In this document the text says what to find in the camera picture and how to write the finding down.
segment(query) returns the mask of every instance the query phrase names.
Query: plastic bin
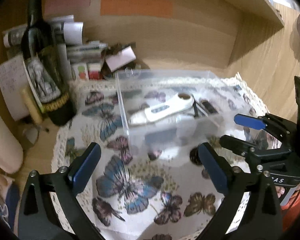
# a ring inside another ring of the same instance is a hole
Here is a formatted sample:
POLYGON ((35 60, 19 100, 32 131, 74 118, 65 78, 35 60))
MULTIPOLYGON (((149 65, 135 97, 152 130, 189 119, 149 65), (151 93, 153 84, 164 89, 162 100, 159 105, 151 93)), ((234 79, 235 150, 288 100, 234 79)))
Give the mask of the plastic bin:
POLYGON ((222 136, 239 127, 233 121, 236 114, 249 114, 250 109, 233 88, 210 71, 120 71, 116 73, 116 85, 123 129, 133 155, 195 146, 210 136, 222 136), (177 93, 192 94, 196 104, 154 123, 129 124, 133 113, 165 102, 177 93), (202 106, 201 102, 208 115, 198 111, 196 106, 202 106))

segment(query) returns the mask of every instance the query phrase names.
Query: wine bottle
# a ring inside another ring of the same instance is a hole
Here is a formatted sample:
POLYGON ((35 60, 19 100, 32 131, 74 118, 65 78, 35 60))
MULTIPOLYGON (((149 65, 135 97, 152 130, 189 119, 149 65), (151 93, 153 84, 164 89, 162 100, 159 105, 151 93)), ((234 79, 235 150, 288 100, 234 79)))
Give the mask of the wine bottle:
POLYGON ((74 115, 69 90, 59 72, 51 27, 42 18, 41 0, 29 0, 28 27, 21 40, 28 81, 40 109, 55 125, 65 125, 74 115))

